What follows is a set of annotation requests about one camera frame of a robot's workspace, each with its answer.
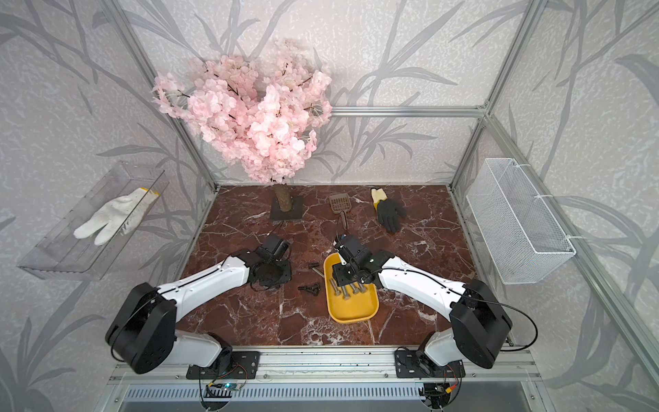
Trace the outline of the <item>yellow plastic storage tray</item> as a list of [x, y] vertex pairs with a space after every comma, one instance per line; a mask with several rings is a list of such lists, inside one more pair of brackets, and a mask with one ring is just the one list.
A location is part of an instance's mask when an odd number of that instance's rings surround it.
[[340, 263], [337, 253], [329, 255], [324, 263], [324, 283], [326, 286], [326, 301], [329, 315], [339, 324], [353, 324], [373, 318], [379, 310], [379, 297], [376, 288], [369, 284], [366, 293], [354, 295], [352, 288], [347, 287], [350, 293], [349, 300], [343, 300], [341, 296], [335, 296], [331, 286], [333, 278], [333, 266]]

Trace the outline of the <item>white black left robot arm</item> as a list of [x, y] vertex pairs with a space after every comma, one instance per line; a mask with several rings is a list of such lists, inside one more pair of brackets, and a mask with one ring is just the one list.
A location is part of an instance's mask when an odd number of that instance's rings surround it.
[[136, 374], [163, 365], [187, 365], [191, 379], [225, 377], [240, 368], [233, 347], [215, 333], [180, 331], [178, 322], [232, 289], [265, 289], [292, 278], [291, 245], [271, 233], [255, 250], [238, 250], [221, 262], [172, 283], [141, 283], [128, 294], [106, 332], [111, 356]]

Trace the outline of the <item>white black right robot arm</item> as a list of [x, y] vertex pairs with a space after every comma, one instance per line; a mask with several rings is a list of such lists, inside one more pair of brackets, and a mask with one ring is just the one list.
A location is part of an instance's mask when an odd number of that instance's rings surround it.
[[340, 257], [332, 267], [338, 285], [372, 284], [392, 290], [418, 300], [450, 322], [449, 330], [432, 333], [417, 350], [425, 368], [458, 361], [485, 369], [494, 366], [512, 321], [487, 284], [433, 275], [391, 252], [372, 252], [350, 234], [338, 236], [334, 247]]

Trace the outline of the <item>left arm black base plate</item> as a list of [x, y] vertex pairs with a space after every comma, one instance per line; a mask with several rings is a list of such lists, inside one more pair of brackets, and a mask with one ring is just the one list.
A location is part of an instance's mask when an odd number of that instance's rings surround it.
[[192, 365], [185, 378], [188, 380], [256, 378], [261, 353], [258, 351], [237, 351], [231, 355], [220, 355], [210, 367]]

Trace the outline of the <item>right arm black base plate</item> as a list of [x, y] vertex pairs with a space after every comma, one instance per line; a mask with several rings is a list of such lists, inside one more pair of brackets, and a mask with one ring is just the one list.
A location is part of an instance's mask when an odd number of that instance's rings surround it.
[[446, 366], [434, 364], [420, 350], [398, 347], [394, 351], [396, 377], [399, 379], [441, 378], [457, 379], [465, 377], [461, 360], [450, 362]]

